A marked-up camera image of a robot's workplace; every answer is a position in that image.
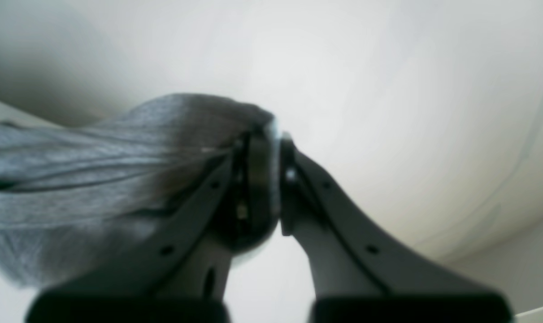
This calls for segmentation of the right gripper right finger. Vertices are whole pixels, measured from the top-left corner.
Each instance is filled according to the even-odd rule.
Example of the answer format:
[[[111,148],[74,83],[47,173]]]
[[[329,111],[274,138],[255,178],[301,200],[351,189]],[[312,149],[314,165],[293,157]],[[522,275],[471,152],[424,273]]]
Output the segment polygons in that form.
[[[307,255],[310,323],[513,323],[505,298],[386,233],[334,178],[280,140],[280,221]]]

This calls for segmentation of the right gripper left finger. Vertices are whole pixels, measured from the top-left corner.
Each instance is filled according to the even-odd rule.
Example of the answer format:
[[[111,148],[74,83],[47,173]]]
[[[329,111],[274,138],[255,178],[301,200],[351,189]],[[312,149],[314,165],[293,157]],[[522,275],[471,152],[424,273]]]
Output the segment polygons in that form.
[[[228,323],[231,261],[274,231],[274,140],[243,135],[154,235],[40,294],[27,323]]]

